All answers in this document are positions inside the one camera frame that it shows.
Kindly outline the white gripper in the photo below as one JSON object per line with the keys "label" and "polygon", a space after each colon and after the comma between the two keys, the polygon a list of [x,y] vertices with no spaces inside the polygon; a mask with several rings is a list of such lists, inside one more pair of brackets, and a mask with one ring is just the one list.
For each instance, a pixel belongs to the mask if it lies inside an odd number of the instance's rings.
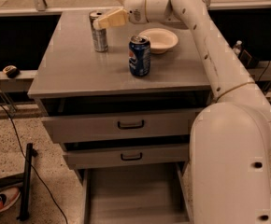
{"label": "white gripper", "polygon": [[146,0],[117,0],[124,8],[116,7],[99,16],[93,28],[102,30],[125,25],[129,20],[134,24],[147,23]]}

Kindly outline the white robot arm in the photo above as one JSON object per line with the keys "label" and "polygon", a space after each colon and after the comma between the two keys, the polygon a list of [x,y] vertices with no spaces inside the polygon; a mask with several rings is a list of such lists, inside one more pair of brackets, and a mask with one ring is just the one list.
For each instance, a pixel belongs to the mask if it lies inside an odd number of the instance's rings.
{"label": "white robot arm", "polygon": [[205,0],[118,0],[97,29],[177,19],[214,95],[190,138],[194,224],[271,224],[271,104],[210,18]]}

